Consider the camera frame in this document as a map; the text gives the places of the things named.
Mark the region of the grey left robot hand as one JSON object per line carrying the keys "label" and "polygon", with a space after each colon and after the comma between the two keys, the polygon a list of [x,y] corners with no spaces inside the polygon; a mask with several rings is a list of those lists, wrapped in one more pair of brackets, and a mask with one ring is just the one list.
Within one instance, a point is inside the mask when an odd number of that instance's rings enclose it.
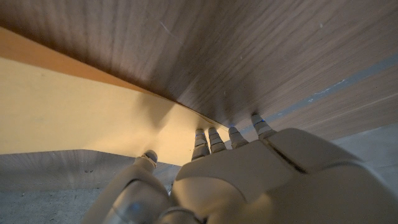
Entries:
{"label": "grey left robot hand", "polygon": [[358,157],[314,134],[273,130],[258,139],[197,129],[192,159],[166,190],[148,150],[100,193],[83,223],[396,223],[397,195]]}

